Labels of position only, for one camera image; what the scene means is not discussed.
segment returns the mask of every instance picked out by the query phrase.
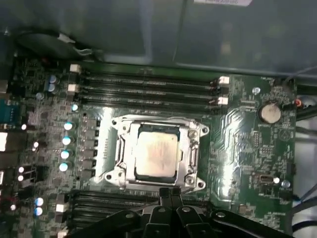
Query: mounting screw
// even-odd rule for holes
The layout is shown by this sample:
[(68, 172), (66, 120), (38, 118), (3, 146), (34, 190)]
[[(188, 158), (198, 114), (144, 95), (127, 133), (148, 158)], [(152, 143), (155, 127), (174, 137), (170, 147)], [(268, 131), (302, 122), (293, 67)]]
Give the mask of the mounting screw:
[(218, 216), (220, 218), (224, 218), (226, 216), (226, 214), (224, 214), (223, 212), (217, 212), (216, 216)]
[(283, 180), (281, 185), (283, 188), (289, 188), (291, 186), (291, 182), (288, 180)]
[(194, 179), (190, 176), (187, 176), (186, 177), (186, 183), (189, 184), (189, 185), (193, 185), (194, 184)]
[(204, 128), (202, 129), (202, 132), (203, 132), (203, 133), (207, 133), (207, 132), (208, 132), (208, 128), (207, 128), (207, 127), (204, 127)]
[(182, 210), (183, 210), (184, 212), (189, 212), (189, 211), (190, 211), (190, 208), (189, 208), (189, 207), (183, 207)]
[(129, 214), (125, 215), (125, 217), (126, 218), (132, 218), (132, 217), (134, 217), (134, 215), (132, 213), (129, 213)]
[(259, 87), (255, 87), (255, 88), (252, 89), (252, 93), (253, 93), (254, 95), (257, 95), (257, 94), (259, 94), (260, 92), (261, 92), (261, 88), (259, 88)]
[(196, 132), (195, 130), (190, 130), (190, 131), (188, 132), (188, 137), (189, 137), (190, 139), (195, 138), (197, 135), (198, 135), (198, 134), (197, 134), (197, 132)]

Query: black cable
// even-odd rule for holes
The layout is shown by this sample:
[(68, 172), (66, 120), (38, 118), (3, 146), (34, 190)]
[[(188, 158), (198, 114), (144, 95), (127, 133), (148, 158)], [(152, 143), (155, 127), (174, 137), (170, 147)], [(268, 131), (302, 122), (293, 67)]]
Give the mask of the black cable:
[(301, 126), (297, 126), (295, 127), (295, 129), (296, 129), (296, 132), (298, 133), (317, 136), (317, 130), (310, 130)]
[(296, 117), (296, 121), (301, 121), (301, 120), (307, 120), (307, 119), (311, 119), (317, 117), (317, 113), (314, 114), (307, 114), (307, 115), (299, 115)]
[(291, 74), (290, 76), (288, 76), (288, 77), (283, 81), (282, 87), (283, 87), (284, 91), (287, 93), (287, 95), (288, 95), (291, 99), (293, 99), (293, 100), (296, 99), (296, 96), (293, 94), (292, 90), (291, 90), (291, 89), (289, 88), (289, 86), (288, 86), (288, 83), (292, 80), (292, 78), (294, 78), (295, 76), (297, 76), (297, 75), (299, 75), (299, 74), (301, 74), (301, 73), (306, 73), (306, 72), (311, 71), (311, 70), (316, 69), (316, 68), (317, 68), (317, 65), (304, 68), (304, 69), (302, 69), (302, 70), (299, 70), (299, 71), (297, 71), (297, 72)]
[(301, 197), (301, 200), (304, 201), (306, 198), (308, 198), (310, 195), (312, 195), (316, 191), (317, 191), (317, 183)]
[(304, 221), (304, 222), (299, 222), (293, 225), (292, 229), (293, 232), (296, 232), (298, 230), (301, 230), (306, 227), (313, 227), (317, 226), (317, 221)]
[(304, 115), (304, 114), (316, 113), (316, 112), (317, 112), (317, 105), (310, 106), (308, 108), (297, 109), (297, 115)]
[(285, 217), (285, 232), (290, 236), (293, 234), (292, 220), (293, 220), (293, 216), (296, 213), (299, 213), (301, 211), (304, 211), (306, 209), (309, 209), (315, 206), (317, 206), (317, 196), (312, 197), (298, 204), (297, 206), (293, 207), (289, 212), (287, 212)]
[(297, 85), (297, 94), (298, 95), (315, 96), (315, 95), (317, 95), (317, 86), (298, 84)]
[(298, 109), (296, 112), (296, 121), (305, 120), (317, 116), (317, 105), (308, 108)]
[(19, 42), (19, 39), (23, 36), (27, 36), (27, 35), (36, 35), (36, 34), (40, 34), (40, 35), (46, 35), (46, 36), (51, 36), (54, 38), (57, 38), (59, 40), (61, 40), (62, 42), (66, 43), (66, 44), (70, 44), (73, 47), (73, 50), (80, 56), (88, 56), (93, 54), (93, 50), (91, 49), (91, 47), (79, 43), (75, 40), (70, 39), (67, 35), (63, 35), (60, 34), (59, 32), (53, 31), (53, 30), (47, 30), (47, 29), (39, 29), (39, 28), (32, 28), (32, 27), (28, 27), (28, 28), (19, 28), (19, 29), (15, 29), (11, 35), (13, 42), (16, 45), (20, 45), (24, 48), (28, 48), (25, 47), (21, 42)]

